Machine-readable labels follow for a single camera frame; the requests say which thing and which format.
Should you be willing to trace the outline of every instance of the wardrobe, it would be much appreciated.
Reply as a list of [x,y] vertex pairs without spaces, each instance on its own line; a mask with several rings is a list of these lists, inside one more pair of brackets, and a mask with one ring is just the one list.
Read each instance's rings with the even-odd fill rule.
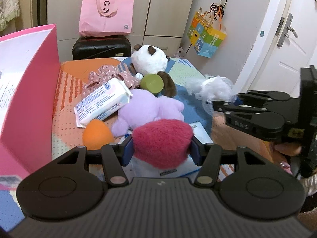
[[[72,60],[72,47],[80,37],[78,24],[82,0],[47,0],[47,23],[57,24],[60,61]],[[134,0],[133,48],[150,44],[172,56],[180,47],[192,0]]]

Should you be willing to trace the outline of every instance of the pink floral cloth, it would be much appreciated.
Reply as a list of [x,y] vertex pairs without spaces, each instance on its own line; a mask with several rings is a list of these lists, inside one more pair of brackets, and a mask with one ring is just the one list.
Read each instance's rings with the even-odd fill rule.
[[89,73],[89,83],[87,83],[87,85],[83,88],[82,98],[87,97],[90,93],[112,78],[124,81],[129,89],[140,86],[140,80],[132,76],[130,73],[127,73],[126,71],[120,72],[114,65],[103,65],[99,67],[98,72]]

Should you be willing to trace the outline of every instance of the black suitcase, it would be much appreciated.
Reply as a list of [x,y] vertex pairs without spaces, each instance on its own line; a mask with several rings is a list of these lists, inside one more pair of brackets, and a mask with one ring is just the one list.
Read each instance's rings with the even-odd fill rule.
[[81,37],[73,46],[73,59],[131,56],[131,44],[125,36]]

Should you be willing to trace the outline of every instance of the black logo on bag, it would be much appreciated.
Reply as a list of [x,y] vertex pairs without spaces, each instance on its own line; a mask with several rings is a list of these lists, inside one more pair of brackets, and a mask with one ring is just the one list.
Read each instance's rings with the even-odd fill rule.
[[109,12],[109,8],[107,8],[107,6],[110,5],[110,2],[109,2],[109,1],[105,1],[105,2],[103,3],[103,5],[105,6],[105,8],[104,8],[103,10],[106,10],[105,13],[108,13],[108,12]]

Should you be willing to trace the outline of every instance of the orange egg-shaped object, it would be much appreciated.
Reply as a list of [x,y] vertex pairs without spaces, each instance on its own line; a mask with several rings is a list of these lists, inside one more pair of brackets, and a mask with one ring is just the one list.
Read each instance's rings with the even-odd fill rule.
[[110,129],[103,121],[94,119],[87,124],[82,134],[82,143],[87,150],[100,149],[103,145],[115,142]]

